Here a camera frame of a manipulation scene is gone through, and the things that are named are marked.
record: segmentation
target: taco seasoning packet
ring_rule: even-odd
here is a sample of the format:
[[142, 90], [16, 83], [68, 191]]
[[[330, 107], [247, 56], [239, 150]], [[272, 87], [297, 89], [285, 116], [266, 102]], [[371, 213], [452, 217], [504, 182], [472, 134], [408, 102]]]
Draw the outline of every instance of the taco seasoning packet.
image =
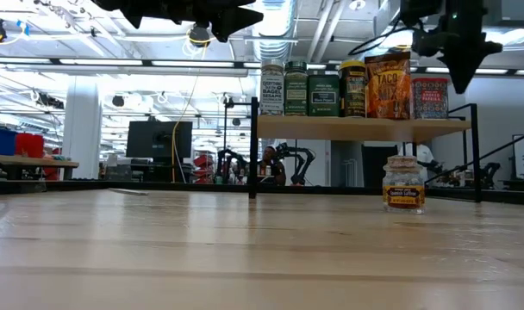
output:
[[410, 53], [365, 58], [368, 80], [367, 117], [408, 120], [410, 118]]

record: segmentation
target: person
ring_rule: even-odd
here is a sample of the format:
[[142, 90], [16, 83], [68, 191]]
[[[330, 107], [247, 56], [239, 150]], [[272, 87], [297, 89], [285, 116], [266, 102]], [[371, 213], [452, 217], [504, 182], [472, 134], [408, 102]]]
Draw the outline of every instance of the person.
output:
[[276, 158], [277, 152], [273, 146], [267, 146], [264, 149], [264, 154], [262, 155], [262, 160], [260, 161], [260, 169], [265, 169], [266, 166], [270, 165], [271, 175], [273, 176], [273, 181], [268, 179], [268, 181], [275, 183], [276, 185], [285, 185], [287, 181], [287, 176], [285, 175], [285, 167], [283, 164]]
[[[400, 147], [400, 150], [398, 151], [398, 155], [404, 155], [403, 152], [403, 146]], [[406, 144], [406, 153], [405, 156], [413, 156], [413, 146], [411, 143]], [[423, 181], [428, 180], [428, 171], [427, 167], [436, 165], [437, 163], [434, 161], [433, 153], [431, 152], [431, 149], [428, 148], [428, 146], [425, 146], [423, 144], [417, 145], [417, 163], [422, 166], [420, 175]]]

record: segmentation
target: computer monitor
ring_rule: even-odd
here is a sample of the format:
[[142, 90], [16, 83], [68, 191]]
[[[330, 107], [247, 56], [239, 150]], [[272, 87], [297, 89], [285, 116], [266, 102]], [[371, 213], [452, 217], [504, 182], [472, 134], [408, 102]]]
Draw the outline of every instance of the computer monitor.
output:
[[[171, 158], [172, 130], [175, 121], [130, 121], [126, 157]], [[175, 143], [179, 158], [191, 157], [191, 131], [193, 123], [180, 121], [176, 128]]]

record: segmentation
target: wooden shelf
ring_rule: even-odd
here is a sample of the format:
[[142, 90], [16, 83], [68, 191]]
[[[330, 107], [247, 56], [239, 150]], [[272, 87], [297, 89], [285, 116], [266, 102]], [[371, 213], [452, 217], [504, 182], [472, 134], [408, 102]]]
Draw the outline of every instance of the wooden shelf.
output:
[[259, 138], [422, 142], [471, 129], [470, 121], [271, 116], [258, 118]]
[[31, 165], [39, 167], [72, 167], [77, 168], [78, 163], [64, 160], [52, 160], [44, 158], [26, 158], [23, 156], [5, 156], [0, 155], [0, 164], [12, 164], [12, 165]]

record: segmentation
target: blue bin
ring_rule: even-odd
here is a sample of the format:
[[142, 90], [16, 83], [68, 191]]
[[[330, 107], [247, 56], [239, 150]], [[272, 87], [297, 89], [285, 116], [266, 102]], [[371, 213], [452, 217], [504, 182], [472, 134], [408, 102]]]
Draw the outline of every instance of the blue bin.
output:
[[0, 128], [0, 155], [15, 155], [16, 135], [16, 132]]

